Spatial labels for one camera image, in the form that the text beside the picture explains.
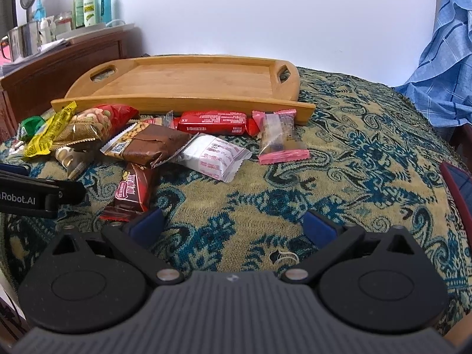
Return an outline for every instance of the clear plastic wrapper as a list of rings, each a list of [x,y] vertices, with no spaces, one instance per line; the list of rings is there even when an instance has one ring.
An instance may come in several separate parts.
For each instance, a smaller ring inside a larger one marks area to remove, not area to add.
[[[231,182],[252,152],[210,135],[198,135],[179,153],[176,163],[216,180]]]
[[[171,110],[167,112],[164,118],[162,119],[162,126],[167,126],[167,128],[177,129],[174,122],[174,111]]]
[[[275,113],[253,112],[253,119],[261,131],[261,165],[310,158],[310,152],[295,130],[295,115],[295,109]]]

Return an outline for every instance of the wooden cabinet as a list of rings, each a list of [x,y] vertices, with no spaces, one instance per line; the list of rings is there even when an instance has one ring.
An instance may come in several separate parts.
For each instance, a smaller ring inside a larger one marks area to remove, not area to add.
[[[63,98],[88,70],[126,58],[128,33],[114,32],[69,45],[0,79],[0,142],[15,135],[20,121],[42,114],[51,107],[51,100]]]

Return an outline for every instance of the blue spray bottle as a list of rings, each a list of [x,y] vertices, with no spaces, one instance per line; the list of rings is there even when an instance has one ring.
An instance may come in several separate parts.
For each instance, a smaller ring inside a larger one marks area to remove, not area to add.
[[[41,0],[36,0],[36,12],[35,12],[35,20],[41,21],[41,19],[46,17],[46,10],[42,5]]]
[[[101,0],[101,22],[108,24],[112,20],[112,0]]]

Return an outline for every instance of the wooden tray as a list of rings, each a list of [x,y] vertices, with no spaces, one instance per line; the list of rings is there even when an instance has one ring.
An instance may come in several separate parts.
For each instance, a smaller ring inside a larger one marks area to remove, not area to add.
[[[280,81],[280,74],[290,76]],[[99,81],[97,76],[109,75]],[[211,55],[173,55],[116,60],[83,74],[55,110],[75,100],[77,111],[103,103],[122,103],[143,114],[174,110],[297,109],[297,124],[306,124],[315,105],[297,102],[300,77],[287,61]]]

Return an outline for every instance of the metal screw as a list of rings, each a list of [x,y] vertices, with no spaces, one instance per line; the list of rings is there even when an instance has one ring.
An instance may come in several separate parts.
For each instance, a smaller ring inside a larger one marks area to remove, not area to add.
[[[305,269],[288,269],[285,276],[292,281],[301,281],[308,278],[308,271]]]
[[[173,281],[180,277],[180,273],[175,269],[161,269],[156,274],[157,278],[164,282]]]
[[[233,275],[227,276],[226,279],[230,282],[236,282],[237,280],[239,280],[239,277],[236,274],[233,274]]]

